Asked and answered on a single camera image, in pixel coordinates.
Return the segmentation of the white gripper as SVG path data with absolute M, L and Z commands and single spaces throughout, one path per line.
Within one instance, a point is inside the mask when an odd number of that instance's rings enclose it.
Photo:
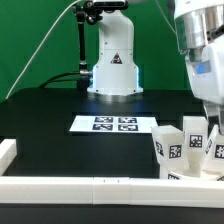
M 224 44 L 206 46 L 198 62 L 186 60 L 193 95 L 203 102 L 209 127 L 224 132 Z

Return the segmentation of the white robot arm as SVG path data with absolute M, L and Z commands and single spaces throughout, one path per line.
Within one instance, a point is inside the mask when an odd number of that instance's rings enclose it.
M 101 96 L 140 93 L 133 61 L 134 26 L 122 14 L 140 0 L 91 0 L 99 20 L 99 59 L 88 91 Z M 173 0 L 178 50 L 193 95 L 224 134 L 224 0 Z

